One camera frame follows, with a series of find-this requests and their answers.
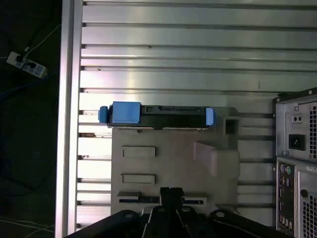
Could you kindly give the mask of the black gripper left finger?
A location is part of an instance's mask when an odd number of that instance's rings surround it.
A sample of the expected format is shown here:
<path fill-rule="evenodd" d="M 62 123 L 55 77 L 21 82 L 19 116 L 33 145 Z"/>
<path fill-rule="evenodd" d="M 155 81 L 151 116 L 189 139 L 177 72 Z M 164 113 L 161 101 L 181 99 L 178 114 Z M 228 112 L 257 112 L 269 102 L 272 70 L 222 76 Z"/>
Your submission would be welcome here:
<path fill-rule="evenodd" d="M 101 219 L 81 230 L 68 235 L 68 238 L 166 238 L 172 211 L 173 189 L 160 189 L 160 205 L 152 208 L 149 214 L 139 215 L 132 210 L 122 210 Z"/>

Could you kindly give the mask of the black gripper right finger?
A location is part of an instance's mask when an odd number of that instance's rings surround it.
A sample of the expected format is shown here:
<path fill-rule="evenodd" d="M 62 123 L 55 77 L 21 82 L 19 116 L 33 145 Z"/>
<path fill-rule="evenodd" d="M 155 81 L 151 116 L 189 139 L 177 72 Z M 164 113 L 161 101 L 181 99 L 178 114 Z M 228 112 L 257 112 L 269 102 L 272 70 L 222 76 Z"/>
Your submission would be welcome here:
<path fill-rule="evenodd" d="M 184 192 L 172 187 L 171 199 L 182 227 L 190 238 L 289 238 L 271 227 L 252 221 L 236 213 L 217 209 L 208 216 L 198 214 L 184 205 Z"/>

